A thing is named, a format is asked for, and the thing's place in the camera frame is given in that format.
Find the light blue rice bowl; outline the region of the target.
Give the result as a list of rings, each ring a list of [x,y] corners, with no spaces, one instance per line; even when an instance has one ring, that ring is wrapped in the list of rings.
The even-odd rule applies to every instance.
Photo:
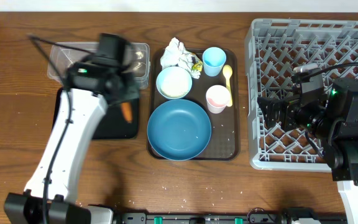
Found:
[[[168,100],[185,97],[191,90],[193,80],[191,75],[180,67],[163,69],[156,79],[157,91]]]

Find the pink white cup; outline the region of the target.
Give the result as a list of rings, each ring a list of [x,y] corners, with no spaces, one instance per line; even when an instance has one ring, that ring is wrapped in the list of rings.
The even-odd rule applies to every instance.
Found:
[[[213,114],[221,113],[229,103],[231,94],[222,85],[213,85],[206,92],[206,102],[208,110]]]

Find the large blue plate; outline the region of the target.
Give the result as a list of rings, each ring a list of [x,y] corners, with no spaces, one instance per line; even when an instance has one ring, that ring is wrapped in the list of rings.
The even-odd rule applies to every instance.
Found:
[[[208,114],[190,100],[170,100],[150,115],[147,138],[154,151],[172,161],[186,161],[208,146],[212,126]]]

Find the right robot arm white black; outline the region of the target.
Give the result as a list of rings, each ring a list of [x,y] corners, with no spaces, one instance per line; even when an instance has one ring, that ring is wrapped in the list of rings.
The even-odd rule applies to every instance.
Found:
[[[358,223],[358,79],[336,78],[325,92],[322,76],[331,70],[333,66],[322,69],[315,63],[296,67],[292,96],[259,97],[257,103],[266,127],[303,128],[307,137],[320,140],[347,222]]]

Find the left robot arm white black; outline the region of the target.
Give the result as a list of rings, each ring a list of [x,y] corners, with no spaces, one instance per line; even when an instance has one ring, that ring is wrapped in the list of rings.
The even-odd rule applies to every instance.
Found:
[[[44,154],[22,194],[9,193],[11,223],[115,223],[103,205],[76,205],[90,142],[110,106],[129,106],[139,88],[129,66],[77,62],[62,78],[60,108]]]

